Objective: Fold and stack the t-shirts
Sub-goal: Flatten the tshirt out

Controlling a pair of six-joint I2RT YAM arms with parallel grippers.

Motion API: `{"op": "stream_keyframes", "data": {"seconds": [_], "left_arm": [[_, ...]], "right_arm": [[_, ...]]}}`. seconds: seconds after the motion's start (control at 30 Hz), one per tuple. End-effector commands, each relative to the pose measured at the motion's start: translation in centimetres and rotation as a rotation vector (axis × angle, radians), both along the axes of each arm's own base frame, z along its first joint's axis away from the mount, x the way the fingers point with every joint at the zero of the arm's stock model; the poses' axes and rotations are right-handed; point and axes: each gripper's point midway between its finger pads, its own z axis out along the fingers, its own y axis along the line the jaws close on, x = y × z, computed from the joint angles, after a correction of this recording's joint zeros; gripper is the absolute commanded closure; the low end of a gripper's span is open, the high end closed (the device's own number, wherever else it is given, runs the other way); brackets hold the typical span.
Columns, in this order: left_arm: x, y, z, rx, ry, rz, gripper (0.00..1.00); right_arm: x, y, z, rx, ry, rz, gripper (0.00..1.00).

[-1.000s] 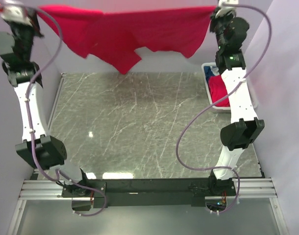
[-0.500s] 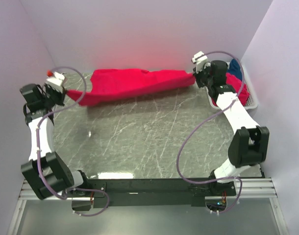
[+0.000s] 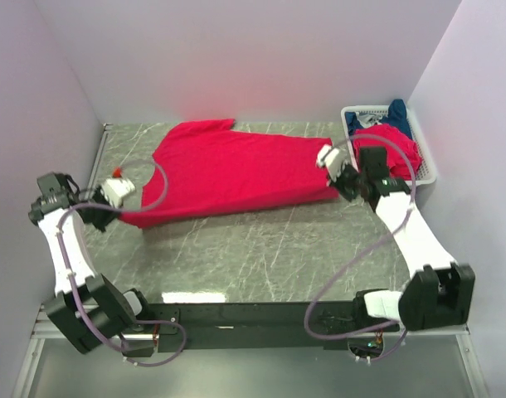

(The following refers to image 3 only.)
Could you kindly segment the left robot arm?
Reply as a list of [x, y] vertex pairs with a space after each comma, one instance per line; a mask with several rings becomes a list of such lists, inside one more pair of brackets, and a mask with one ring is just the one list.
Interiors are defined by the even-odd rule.
[[44, 305], [48, 319], [83, 354], [129, 329], [148, 331], [153, 312], [144, 296], [137, 289], [120, 292], [96, 271], [84, 234], [87, 225], [105, 231], [134, 194], [134, 184], [116, 174], [87, 198], [65, 173], [47, 173], [37, 185], [41, 195], [28, 217], [46, 238], [56, 274], [55, 297]]

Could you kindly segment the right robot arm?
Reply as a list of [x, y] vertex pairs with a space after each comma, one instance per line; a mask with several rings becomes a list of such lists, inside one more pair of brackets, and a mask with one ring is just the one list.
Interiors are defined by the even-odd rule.
[[353, 167], [328, 145], [317, 156], [329, 185], [348, 201], [363, 198], [387, 227], [406, 261], [410, 280], [402, 291], [364, 293], [362, 303], [351, 312], [354, 326], [369, 331], [381, 318], [410, 331], [467, 323], [475, 282], [472, 268], [457, 263], [436, 239], [411, 197], [411, 185], [390, 174], [384, 147], [363, 148], [359, 162]]

